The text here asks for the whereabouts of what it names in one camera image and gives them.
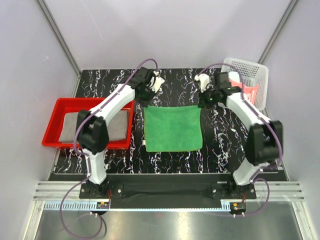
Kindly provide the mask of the green towel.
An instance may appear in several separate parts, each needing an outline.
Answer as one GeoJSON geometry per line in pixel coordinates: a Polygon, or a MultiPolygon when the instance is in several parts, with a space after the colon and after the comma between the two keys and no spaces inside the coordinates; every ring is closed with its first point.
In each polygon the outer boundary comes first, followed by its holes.
{"type": "Polygon", "coordinates": [[[143,113],[147,152],[192,152],[203,147],[198,106],[148,106],[143,113]]]}

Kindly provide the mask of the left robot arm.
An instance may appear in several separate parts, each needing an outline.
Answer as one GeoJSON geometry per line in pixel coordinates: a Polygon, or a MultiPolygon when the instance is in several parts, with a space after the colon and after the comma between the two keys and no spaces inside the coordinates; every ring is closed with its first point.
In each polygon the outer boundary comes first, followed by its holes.
{"type": "Polygon", "coordinates": [[[85,156],[87,177],[85,183],[97,198],[108,193],[104,151],[110,141],[108,125],[114,116],[133,100],[147,106],[165,80],[160,70],[145,67],[137,69],[100,104],[77,115],[75,144],[85,156]]]}

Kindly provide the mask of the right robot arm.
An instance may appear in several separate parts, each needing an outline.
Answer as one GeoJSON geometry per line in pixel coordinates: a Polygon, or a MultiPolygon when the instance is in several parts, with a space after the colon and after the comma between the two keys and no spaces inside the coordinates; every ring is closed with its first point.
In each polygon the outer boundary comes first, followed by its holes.
{"type": "Polygon", "coordinates": [[[231,198],[236,199],[244,195],[260,172],[278,164],[283,156],[283,124],[261,114],[246,99],[244,88],[238,82],[233,82],[234,77],[239,78],[234,71],[216,73],[214,77],[201,73],[194,80],[200,84],[198,107],[209,109],[216,104],[223,104],[247,130],[244,160],[231,174],[224,188],[231,198]]]}

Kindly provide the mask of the pink towel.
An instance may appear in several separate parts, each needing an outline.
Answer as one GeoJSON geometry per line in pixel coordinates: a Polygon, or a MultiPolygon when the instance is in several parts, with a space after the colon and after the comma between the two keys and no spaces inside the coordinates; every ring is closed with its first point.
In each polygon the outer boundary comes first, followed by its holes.
{"type": "MultiPolygon", "coordinates": [[[[236,80],[232,80],[229,78],[232,87],[240,87],[242,88],[242,83],[236,80]]],[[[258,93],[259,85],[256,86],[246,86],[244,85],[244,95],[248,101],[250,101],[253,105],[256,102],[256,97],[258,93]]]]}

